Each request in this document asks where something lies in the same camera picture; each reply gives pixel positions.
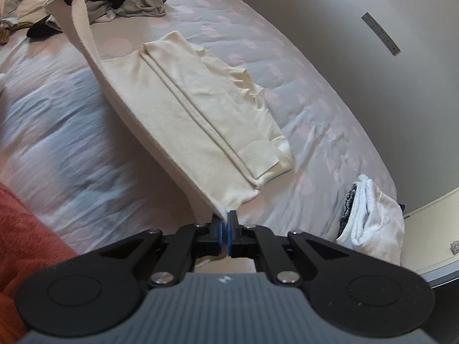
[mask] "white logo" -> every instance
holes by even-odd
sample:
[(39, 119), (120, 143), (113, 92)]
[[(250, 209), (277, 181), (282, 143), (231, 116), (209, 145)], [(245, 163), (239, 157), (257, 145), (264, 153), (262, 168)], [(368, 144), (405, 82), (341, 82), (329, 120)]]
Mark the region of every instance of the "white logo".
[(232, 280), (233, 280), (233, 278), (228, 277), (227, 275), (224, 275), (224, 276), (222, 276), (222, 277), (219, 278), (219, 281), (222, 282), (222, 283), (224, 283), (224, 284), (227, 283), (227, 282), (230, 282), (230, 281), (232, 281)]

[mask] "gray ribbed panel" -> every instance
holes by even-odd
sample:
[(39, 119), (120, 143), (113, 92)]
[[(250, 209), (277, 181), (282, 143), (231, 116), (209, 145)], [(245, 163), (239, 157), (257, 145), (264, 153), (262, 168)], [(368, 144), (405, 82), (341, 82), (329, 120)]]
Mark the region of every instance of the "gray ribbed panel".
[(59, 339), (30, 333), (20, 344), (433, 344), (423, 331), (368, 339), (320, 318), (300, 290), (279, 287), (264, 273), (187, 274), (182, 283), (150, 291), (126, 322), (103, 334)]

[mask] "red blanket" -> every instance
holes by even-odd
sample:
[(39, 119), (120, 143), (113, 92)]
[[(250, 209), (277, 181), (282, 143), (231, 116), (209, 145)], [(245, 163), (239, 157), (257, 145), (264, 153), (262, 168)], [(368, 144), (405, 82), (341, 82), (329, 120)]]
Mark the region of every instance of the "red blanket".
[(35, 271), (76, 256), (16, 196), (0, 184), (0, 343), (12, 344), (26, 332), (13, 296)]

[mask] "black circular joint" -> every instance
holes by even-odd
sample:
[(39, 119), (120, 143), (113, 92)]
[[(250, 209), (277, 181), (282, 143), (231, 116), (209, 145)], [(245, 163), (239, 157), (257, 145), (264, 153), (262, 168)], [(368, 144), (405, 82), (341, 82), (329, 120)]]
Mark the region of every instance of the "black circular joint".
[(141, 298), (139, 283), (122, 261), (88, 254), (26, 279), (15, 303), (30, 329), (82, 337), (120, 324), (136, 311)]
[(97, 279), (86, 275), (69, 275), (54, 281), (48, 294), (56, 304), (83, 306), (96, 299), (102, 290)]
[(363, 255), (325, 262), (309, 296), (311, 306), (329, 323), (370, 338), (417, 329), (434, 304), (432, 289), (419, 275)]
[(402, 291), (397, 283), (381, 275), (365, 275), (349, 283), (349, 294), (367, 306), (388, 306), (395, 303)]

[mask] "polka dot bedsheet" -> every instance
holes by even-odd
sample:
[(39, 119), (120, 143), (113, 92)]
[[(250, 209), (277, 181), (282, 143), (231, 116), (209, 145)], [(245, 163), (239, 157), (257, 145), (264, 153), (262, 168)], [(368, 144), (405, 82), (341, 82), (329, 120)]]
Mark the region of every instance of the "polka dot bedsheet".
[[(394, 183), (353, 114), (311, 63), (241, 0), (168, 0), (161, 18), (91, 26), (103, 59), (178, 30), (265, 88), (288, 138), (294, 169), (239, 209), (241, 223), (276, 234), (301, 228), (336, 237), (347, 190), (366, 173), (395, 198)], [(0, 49), (0, 180), (77, 252), (151, 227), (194, 222), (187, 198), (123, 125), (63, 34)]]

